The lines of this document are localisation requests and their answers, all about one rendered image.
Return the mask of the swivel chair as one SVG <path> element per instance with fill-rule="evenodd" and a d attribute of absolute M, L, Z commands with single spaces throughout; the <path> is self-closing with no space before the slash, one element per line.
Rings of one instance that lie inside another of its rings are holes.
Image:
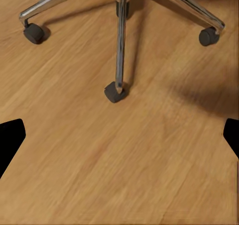
<path fill-rule="evenodd" d="M 28 24 L 27 20 L 65 1 L 67 0 L 41 0 L 22 11 L 18 17 L 25 27 L 23 31 L 24 36 L 32 43 L 37 44 L 38 40 L 44 36 L 44 31 L 36 23 Z M 215 17 L 194 0 L 170 1 L 211 25 L 211 27 L 202 30 L 199 35 L 199 40 L 202 45 L 207 46 L 219 40 L 220 34 L 225 27 L 225 23 L 222 20 Z M 129 2 L 130 0 L 116 0 L 116 15 L 118 17 L 116 78 L 115 81 L 105 87 L 104 90 L 107 98 L 114 104 L 117 101 L 121 101 L 125 96 L 125 90 L 123 88 L 125 24 L 126 17 L 128 16 Z"/>

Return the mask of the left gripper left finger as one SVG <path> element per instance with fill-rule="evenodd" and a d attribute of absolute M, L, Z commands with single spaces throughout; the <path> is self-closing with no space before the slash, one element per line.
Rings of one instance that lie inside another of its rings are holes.
<path fill-rule="evenodd" d="M 0 124 L 0 178 L 26 138 L 21 118 Z"/>

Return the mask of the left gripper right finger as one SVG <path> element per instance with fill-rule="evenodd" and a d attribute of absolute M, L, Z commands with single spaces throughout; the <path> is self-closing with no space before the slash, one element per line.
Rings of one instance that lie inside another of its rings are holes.
<path fill-rule="evenodd" d="M 239 120 L 228 118 L 223 136 L 239 159 Z"/>

